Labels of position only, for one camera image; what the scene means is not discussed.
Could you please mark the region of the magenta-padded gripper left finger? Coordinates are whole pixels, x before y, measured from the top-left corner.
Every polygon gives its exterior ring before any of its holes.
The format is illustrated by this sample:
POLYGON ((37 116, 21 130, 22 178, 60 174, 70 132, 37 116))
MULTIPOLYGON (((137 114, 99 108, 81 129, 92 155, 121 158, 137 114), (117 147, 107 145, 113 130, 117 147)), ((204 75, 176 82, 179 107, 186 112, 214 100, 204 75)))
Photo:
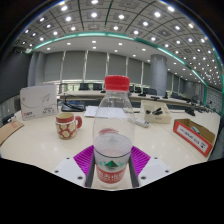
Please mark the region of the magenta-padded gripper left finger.
POLYGON ((81 187, 90 188, 95 169, 94 147, 89 146, 74 157, 66 157, 54 169, 53 174, 81 187))

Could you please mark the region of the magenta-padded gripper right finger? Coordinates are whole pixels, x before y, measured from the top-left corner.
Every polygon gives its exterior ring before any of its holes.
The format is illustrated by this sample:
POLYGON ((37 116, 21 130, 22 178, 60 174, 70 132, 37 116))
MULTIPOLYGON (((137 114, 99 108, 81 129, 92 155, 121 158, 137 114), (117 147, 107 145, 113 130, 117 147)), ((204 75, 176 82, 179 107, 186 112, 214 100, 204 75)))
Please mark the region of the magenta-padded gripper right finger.
POLYGON ((131 150, 129 171, 133 188, 143 187, 172 173, 158 157, 151 157, 135 146, 131 150))

